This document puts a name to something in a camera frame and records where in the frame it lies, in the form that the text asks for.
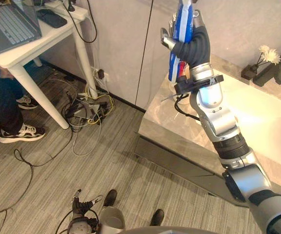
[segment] person's hand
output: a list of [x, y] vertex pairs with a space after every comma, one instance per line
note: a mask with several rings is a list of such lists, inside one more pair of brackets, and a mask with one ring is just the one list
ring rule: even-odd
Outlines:
[[9, 72], [8, 69], [0, 67], [0, 78], [13, 79], [14, 76]]
[[0, 66], [0, 78], [10, 78], [10, 79], [13, 79], [14, 76], [9, 72], [8, 69], [2, 68]]
[[193, 21], [193, 40], [190, 43], [174, 40], [169, 37], [165, 29], [161, 30], [162, 44], [171, 50], [181, 61], [187, 62], [190, 68], [210, 62], [209, 36], [199, 10], [195, 10]]

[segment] power strip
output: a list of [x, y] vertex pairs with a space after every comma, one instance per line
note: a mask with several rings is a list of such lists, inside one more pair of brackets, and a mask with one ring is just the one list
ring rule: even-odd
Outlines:
[[[82, 21], [82, 20], [85, 20], [86, 17], [88, 17], [88, 11], [86, 9], [81, 8], [79, 6], [75, 6], [74, 4], [72, 4], [72, 5], [75, 9], [75, 11], [69, 11], [72, 18]], [[69, 16], [68, 12], [62, 5], [62, 2], [59, 0], [52, 1], [52, 2], [46, 2], [45, 7], [48, 9], [51, 9], [52, 11], [54, 11], [57, 14]]]

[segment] striped carpet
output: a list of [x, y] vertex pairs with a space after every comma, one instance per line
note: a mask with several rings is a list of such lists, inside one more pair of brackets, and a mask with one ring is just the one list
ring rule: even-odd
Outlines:
[[[61, 110], [68, 102], [64, 83], [51, 81], [63, 74], [53, 71], [40, 85]], [[82, 87], [77, 81], [74, 85]], [[71, 137], [41, 108], [23, 111], [25, 122], [43, 126], [46, 136], [36, 142], [0, 143], [0, 209], [14, 203], [30, 178], [30, 168], [17, 161], [13, 151], [19, 149], [26, 160], [41, 164], [57, 154]], [[61, 219], [71, 210], [75, 191], [82, 189], [80, 200], [87, 201], [110, 189], [118, 191], [115, 207], [122, 210], [127, 228], [147, 226], [154, 211], [165, 211], [164, 226], [201, 228], [220, 234], [260, 234], [249, 210], [235, 207], [208, 195], [197, 186], [137, 157], [133, 151], [143, 113], [116, 100], [115, 109], [103, 122], [100, 139], [91, 155], [77, 157], [72, 141], [50, 163], [34, 168], [31, 186], [12, 209], [2, 234], [52, 234]], [[75, 149], [84, 153], [97, 140], [98, 125], [83, 128]], [[94, 206], [100, 212], [102, 203]], [[4, 213], [0, 214], [0, 227]], [[66, 228], [69, 218], [60, 230]]]

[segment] white desk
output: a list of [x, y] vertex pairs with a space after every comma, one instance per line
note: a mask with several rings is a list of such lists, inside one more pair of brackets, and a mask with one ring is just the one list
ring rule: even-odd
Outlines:
[[[42, 38], [35, 40], [28, 44], [19, 46], [17, 48], [11, 49], [0, 54], [0, 66], [7, 68], [10, 73], [18, 80], [18, 82], [31, 94], [31, 96], [44, 108], [44, 110], [64, 129], [68, 128], [68, 123], [61, 116], [61, 114], [56, 110], [53, 104], [47, 99], [41, 89], [35, 84], [33, 79], [24, 69], [24, 65], [31, 60], [35, 60], [38, 66], [41, 65], [38, 56], [51, 48], [70, 34], [73, 34], [76, 49], [79, 55], [81, 65], [84, 69], [84, 74], [89, 87], [92, 97], [96, 98], [96, 88], [94, 84], [94, 79], [92, 77], [92, 72], [90, 70], [90, 64], [87, 57], [85, 44], [78, 36], [78, 33], [74, 27], [73, 22], [69, 17], [64, 17], [68, 23], [63, 27], [54, 29], [44, 22], [39, 20], [40, 28], [42, 31]], [[75, 19], [77, 28], [80, 33], [80, 21]]]

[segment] person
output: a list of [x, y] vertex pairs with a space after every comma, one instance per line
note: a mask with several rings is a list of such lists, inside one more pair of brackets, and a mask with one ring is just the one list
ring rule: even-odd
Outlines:
[[43, 128], [23, 122], [20, 109], [32, 110], [38, 103], [24, 95], [19, 82], [11, 73], [0, 67], [0, 142], [34, 141], [45, 135]]

